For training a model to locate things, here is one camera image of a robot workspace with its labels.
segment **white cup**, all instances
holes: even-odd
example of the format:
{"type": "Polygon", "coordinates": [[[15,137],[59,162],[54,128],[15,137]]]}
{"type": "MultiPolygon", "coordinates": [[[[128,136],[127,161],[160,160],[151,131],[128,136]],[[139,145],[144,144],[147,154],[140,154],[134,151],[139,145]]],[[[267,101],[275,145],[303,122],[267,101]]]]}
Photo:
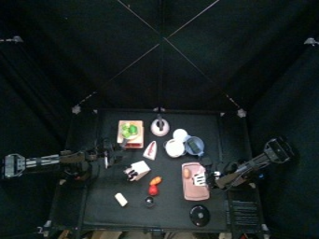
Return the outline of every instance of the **white cup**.
{"type": "Polygon", "coordinates": [[[179,156],[186,154],[184,144],[175,138],[164,142],[164,148],[167,154],[172,158],[178,158],[179,156]]]}
{"type": "Polygon", "coordinates": [[[176,129],[174,131],[174,138],[178,139],[179,141],[184,142],[187,139],[188,133],[183,129],[176,129]]]}

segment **black table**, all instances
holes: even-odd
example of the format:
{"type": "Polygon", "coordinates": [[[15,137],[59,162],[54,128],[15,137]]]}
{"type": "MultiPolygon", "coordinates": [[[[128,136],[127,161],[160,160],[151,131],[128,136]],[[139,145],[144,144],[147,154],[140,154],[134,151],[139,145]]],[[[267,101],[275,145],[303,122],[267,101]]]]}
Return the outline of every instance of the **black table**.
{"type": "MultiPolygon", "coordinates": [[[[222,170],[228,162],[252,157],[246,119],[240,118],[236,112],[166,112],[162,116],[170,122],[171,131],[166,136],[158,137],[151,133],[151,123],[156,115],[151,111],[110,109],[88,110],[75,115],[66,143],[67,149],[76,151],[94,148],[95,141],[100,138],[116,142],[120,120],[143,121],[144,148],[127,149],[122,162],[108,169],[104,168],[103,162],[99,162],[99,176],[88,188],[71,190],[58,187],[51,212],[54,228],[75,231],[102,229],[146,232],[240,231],[238,227],[232,227],[236,214],[232,210],[232,202],[238,202],[238,199],[234,196],[230,199],[230,192],[215,189],[208,200],[184,199],[182,165],[187,162],[198,162],[198,156],[186,154],[179,158],[170,158],[163,143],[172,138],[175,129],[184,129],[190,135],[203,140],[204,156],[214,160],[215,169],[222,170]],[[151,161],[142,154],[154,140],[159,148],[156,159],[151,161]],[[123,170],[131,163],[139,161],[146,161],[151,172],[139,181],[130,182],[123,170]],[[148,208],[143,202],[148,195],[148,183],[155,176],[162,176],[163,181],[159,184],[159,195],[155,197],[156,205],[148,208]],[[128,201],[126,207],[122,207],[115,199],[118,192],[128,201]],[[196,204],[206,205],[211,212],[211,221],[204,227],[195,226],[190,219],[190,210],[196,204]]],[[[259,212],[258,191],[248,189],[247,192],[254,196],[248,201],[259,212]]],[[[256,219],[246,229],[254,228],[259,231],[259,224],[260,220],[256,219]]]]}

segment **black tablecloth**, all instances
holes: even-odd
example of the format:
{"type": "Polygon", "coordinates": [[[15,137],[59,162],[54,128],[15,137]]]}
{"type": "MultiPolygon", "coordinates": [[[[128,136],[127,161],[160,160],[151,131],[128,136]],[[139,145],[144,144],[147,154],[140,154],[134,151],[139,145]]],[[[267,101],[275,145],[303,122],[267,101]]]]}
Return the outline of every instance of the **black tablecloth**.
{"type": "Polygon", "coordinates": [[[108,169],[100,162],[99,177],[90,185],[84,201],[83,229],[111,227],[115,230],[152,228],[179,232],[227,231],[224,192],[219,189],[212,190],[210,199],[203,201],[184,199],[182,165],[198,162],[198,156],[186,154],[179,158],[170,158],[163,143],[172,138],[176,129],[184,129],[191,136],[203,140],[204,156],[214,160],[215,168],[223,167],[227,162],[251,156],[244,120],[236,114],[175,112],[162,115],[171,128],[164,137],[151,133],[155,112],[99,110],[98,114],[82,112],[80,116],[75,116],[66,144],[66,148],[72,150],[92,148],[98,138],[108,138],[111,142],[116,142],[119,120],[142,120],[144,127],[144,147],[127,149],[122,162],[108,169]],[[142,154],[154,140],[159,148],[156,159],[152,161],[142,154]],[[146,161],[151,172],[139,181],[130,182],[123,170],[139,161],[146,161]],[[156,205],[147,208],[144,198],[148,196],[148,183],[155,176],[162,176],[159,195],[155,196],[156,205]],[[115,199],[119,192],[128,201],[126,207],[122,207],[115,199]],[[190,211],[196,204],[206,205],[211,212],[211,221],[202,228],[196,227],[190,219],[190,211]]]}

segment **black backdrop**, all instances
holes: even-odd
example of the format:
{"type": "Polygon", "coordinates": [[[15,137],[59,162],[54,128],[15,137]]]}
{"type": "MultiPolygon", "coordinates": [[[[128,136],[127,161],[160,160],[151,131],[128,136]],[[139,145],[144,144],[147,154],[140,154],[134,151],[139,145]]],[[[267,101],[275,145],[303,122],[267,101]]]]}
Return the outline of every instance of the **black backdrop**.
{"type": "MultiPolygon", "coordinates": [[[[318,36],[318,10],[318,1],[2,1],[0,38],[24,39],[0,43],[2,157],[62,150],[76,105],[243,108],[254,154],[279,134],[299,153],[267,170],[267,224],[290,238],[319,237],[319,47],[305,45],[318,36]]],[[[18,185],[2,184],[2,202],[11,202],[0,206],[4,234],[28,233],[47,220],[52,183],[30,180],[44,190],[19,188],[27,204],[14,200],[18,185]],[[12,208],[28,213],[4,220],[12,208]]]]}

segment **food item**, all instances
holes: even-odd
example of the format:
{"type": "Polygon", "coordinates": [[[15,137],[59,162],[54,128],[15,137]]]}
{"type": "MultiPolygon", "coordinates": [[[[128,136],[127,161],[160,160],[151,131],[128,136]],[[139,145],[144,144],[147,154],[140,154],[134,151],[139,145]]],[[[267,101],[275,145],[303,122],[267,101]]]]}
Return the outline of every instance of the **food item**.
{"type": "Polygon", "coordinates": [[[158,186],[156,185],[151,185],[150,188],[148,188],[148,194],[151,196],[156,196],[159,194],[159,189],[158,189],[158,186]]]}
{"type": "Polygon", "coordinates": [[[151,180],[150,185],[158,185],[160,182],[162,182],[162,177],[160,177],[160,176],[156,176],[156,177],[151,180]]]}
{"type": "Polygon", "coordinates": [[[124,138],[128,138],[132,135],[138,134],[138,126],[127,122],[122,125],[122,135],[124,138]]]}
{"type": "Polygon", "coordinates": [[[184,169],[183,169],[183,177],[184,177],[184,178],[190,178],[191,175],[192,175],[191,170],[190,170],[188,168],[184,168],[184,169]]]}

